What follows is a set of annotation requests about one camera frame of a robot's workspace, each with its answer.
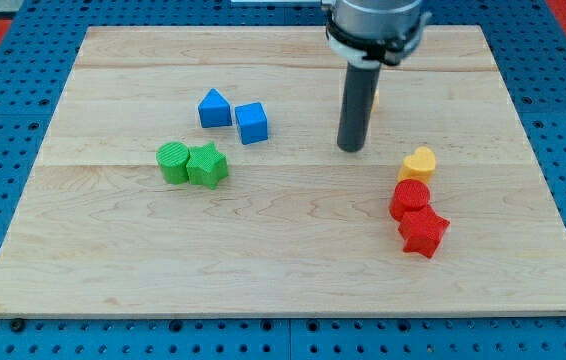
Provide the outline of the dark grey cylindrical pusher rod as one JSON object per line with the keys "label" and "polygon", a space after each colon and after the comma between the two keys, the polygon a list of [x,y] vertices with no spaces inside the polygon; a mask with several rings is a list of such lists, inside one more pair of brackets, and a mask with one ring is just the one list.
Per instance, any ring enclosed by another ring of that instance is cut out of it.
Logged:
{"label": "dark grey cylindrical pusher rod", "polygon": [[379,67],[347,66],[337,133],[337,145],[345,152],[364,147],[379,74]]}

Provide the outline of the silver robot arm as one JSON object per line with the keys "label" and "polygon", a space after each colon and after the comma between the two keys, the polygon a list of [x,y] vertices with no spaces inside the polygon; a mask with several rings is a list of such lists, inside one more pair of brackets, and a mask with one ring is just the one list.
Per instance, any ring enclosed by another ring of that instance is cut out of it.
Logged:
{"label": "silver robot arm", "polygon": [[326,12],[330,49],[347,62],[337,145],[358,152],[365,144],[380,70],[419,46],[432,14],[422,0],[332,0]]}

